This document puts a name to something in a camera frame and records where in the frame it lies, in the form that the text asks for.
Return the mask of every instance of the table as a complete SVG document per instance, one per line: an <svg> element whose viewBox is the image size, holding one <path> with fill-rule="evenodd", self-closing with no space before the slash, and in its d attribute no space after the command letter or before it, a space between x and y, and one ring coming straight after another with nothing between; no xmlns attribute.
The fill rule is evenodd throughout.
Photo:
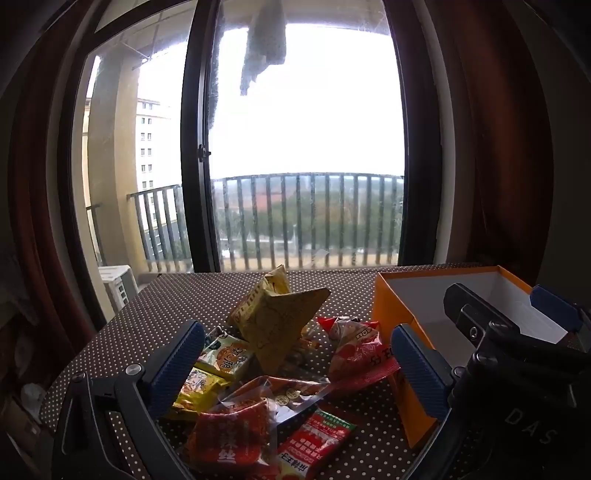
<svg viewBox="0 0 591 480"><path fill-rule="evenodd" d="M290 271L288 277L294 291L318 287L327 287L331 291L329 299L319 310L320 315L348 314L369 320L378 272L458 266L465 265L300 270ZM261 275L260 272L245 272L159 276L123 308L54 381L41 406L41 421L55 432L66 388L75 372L86 371L95 378L110 377L124 371L129 364L145 362L155 349L173 338L178 327L187 319L202 322L206 331L224 324L230 310ZM317 340L320 348L309 356L306 368L325 374L333 348L324 332L318 332ZM343 399L339 406L358 414L363 421L318 478L400 480L416 452L408 447L387 381ZM298 416L282 424L278 432L279 442L305 418ZM111 414L111 419L134 476L145 480L148 474L133 445L128 442L119 414ZM179 424L161 420L160 426L173 447L183 444L185 437ZM469 448L466 450L452 467L459 476L464 474L470 459Z"/></svg>

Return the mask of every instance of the yellow snack package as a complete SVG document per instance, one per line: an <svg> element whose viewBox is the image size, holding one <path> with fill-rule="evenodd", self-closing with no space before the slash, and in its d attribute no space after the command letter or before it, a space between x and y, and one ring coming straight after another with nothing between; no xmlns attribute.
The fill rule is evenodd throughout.
<svg viewBox="0 0 591 480"><path fill-rule="evenodd" d="M247 342L222 331L203 349L195 367L234 382L246 373L252 356Z"/></svg>
<svg viewBox="0 0 591 480"><path fill-rule="evenodd" d="M227 322L239 328L263 372L273 375L329 295L328 288L291 292L285 268L280 265L261 279Z"/></svg>
<svg viewBox="0 0 591 480"><path fill-rule="evenodd" d="M191 373L185 380L166 418L185 421L197 420L197 414L213 407L219 393L229 384L229 381L217 375L197 368L191 369Z"/></svg>

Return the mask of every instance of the open cardboard box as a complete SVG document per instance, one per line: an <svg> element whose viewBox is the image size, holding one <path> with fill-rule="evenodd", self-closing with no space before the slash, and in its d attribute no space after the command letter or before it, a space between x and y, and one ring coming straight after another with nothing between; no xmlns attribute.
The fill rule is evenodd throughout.
<svg viewBox="0 0 591 480"><path fill-rule="evenodd" d="M378 274L372 320L385 342L401 323L409 323L419 338L438 350L453 367L465 366L474 346L447 318L443 297L448 287L462 283L513 320L524 335L558 343L567 332L530 304L531 287L502 267L452 268ZM424 412L402 374L389 378L411 447L420 447L436 425Z"/></svg>

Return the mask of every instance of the brown curtain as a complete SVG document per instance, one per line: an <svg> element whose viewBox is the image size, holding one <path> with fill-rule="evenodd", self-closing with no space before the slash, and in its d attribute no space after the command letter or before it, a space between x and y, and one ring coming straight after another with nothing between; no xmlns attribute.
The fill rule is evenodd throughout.
<svg viewBox="0 0 591 480"><path fill-rule="evenodd" d="M553 191L550 123L530 52L501 0L442 8L472 111L476 188L469 260L493 262L534 283Z"/></svg>
<svg viewBox="0 0 591 480"><path fill-rule="evenodd" d="M90 1L75 3L39 40L21 89L8 164L11 226L40 326L64 367L94 335L57 255L47 203L47 134L61 61Z"/></svg>

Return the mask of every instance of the white sky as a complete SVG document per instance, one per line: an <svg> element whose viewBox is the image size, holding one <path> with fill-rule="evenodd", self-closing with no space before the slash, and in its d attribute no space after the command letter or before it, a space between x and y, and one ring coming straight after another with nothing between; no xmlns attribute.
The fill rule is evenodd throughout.
<svg viewBox="0 0 591 480"><path fill-rule="evenodd" d="M283 172L404 174L404 127L392 39L317 25L287 26L287 58L240 95L247 29L224 33L219 99L209 132L213 179ZM171 168L180 178L186 43L141 67L138 96L169 106ZM93 72L89 85L92 94Z"/></svg>

